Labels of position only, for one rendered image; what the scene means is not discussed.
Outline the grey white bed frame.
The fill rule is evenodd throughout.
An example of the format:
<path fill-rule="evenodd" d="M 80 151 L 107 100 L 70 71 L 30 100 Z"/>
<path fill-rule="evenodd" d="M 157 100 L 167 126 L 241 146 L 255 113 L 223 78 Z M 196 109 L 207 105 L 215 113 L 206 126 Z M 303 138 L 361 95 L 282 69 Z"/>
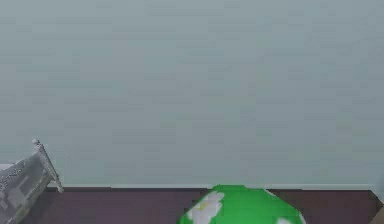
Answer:
<path fill-rule="evenodd" d="M 33 139 L 35 152 L 15 163 L 0 164 L 0 224 L 20 224 L 51 181 L 64 192 L 44 145 Z"/>

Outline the green white spotted ball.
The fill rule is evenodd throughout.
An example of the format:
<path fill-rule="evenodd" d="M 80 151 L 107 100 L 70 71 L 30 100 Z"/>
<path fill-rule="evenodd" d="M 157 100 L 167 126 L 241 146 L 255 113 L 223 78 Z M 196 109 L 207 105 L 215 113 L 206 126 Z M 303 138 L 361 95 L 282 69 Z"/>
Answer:
<path fill-rule="evenodd" d="M 176 224 L 307 224 L 297 208 L 271 191 L 215 185 Z"/>

